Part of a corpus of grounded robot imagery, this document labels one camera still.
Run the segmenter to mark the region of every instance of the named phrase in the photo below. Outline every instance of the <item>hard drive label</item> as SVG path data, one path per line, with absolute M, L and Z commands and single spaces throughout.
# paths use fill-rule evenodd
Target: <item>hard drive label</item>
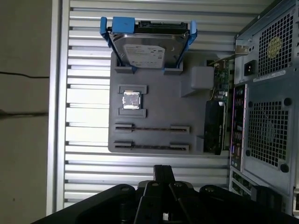
M 125 44 L 124 49 L 132 66 L 145 69 L 163 67 L 164 48 L 154 45 Z

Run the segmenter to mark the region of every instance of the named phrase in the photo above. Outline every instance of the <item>white label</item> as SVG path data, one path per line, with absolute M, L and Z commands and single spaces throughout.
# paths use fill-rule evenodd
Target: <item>white label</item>
M 124 45 L 128 60 L 132 66 L 144 69 L 163 67 L 165 49 L 153 45 Z
M 259 81 L 263 81 L 263 80 L 266 80 L 266 79 L 275 78 L 275 77 L 283 76 L 283 75 L 285 75 L 285 70 L 275 72 L 275 73 L 272 73 L 272 74 L 268 74 L 268 75 L 265 75 L 265 76 L 260 76 L 258 78 L 253 79 L 253 82 L 259 82 Z

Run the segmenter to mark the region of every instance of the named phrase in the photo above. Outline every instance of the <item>wall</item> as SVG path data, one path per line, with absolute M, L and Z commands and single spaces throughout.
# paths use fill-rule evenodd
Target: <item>wall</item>
M 0 3 L 0 71 L 50 74 L 51 0 Z M 48 79 L 0 74 L 0 109 L 47 111 Z M 0 120 L 0 223 L 46 214 L 48 118 Z

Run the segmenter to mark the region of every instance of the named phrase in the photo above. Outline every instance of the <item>metal bracket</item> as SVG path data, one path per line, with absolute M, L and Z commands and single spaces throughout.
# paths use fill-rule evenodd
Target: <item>metal bracket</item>
M 248 52 L 249 52 L 249 47 L 248 46 L 236 45 L 235 53 L 233 55 L 218 59 L 218 60 L 210 63 L 208 66 L 214 65 L 218 62 L 229 61 L 229 60 L 235 59 L 237 57 L 245 56 L 245 55 L 248 54 Z
M 294 189 L 294 194 L 293 194 L 293 215 L 294 216 L 299 216 L 299 208 L 297 206 L 297 199 L 299 197 L 299 188 Z

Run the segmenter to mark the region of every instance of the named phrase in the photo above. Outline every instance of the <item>fan grille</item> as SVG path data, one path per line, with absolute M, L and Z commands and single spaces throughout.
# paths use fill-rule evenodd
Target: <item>fan grille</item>
M 280 101 L 255 103 L 249 112 L 251 156 L 278 167 L 278 160 L 286 160 L 287 127 L 288 111 Z
M 286 68 L 292 60 L 293 16 L 284 16 L 261 33 L 258 76 Z

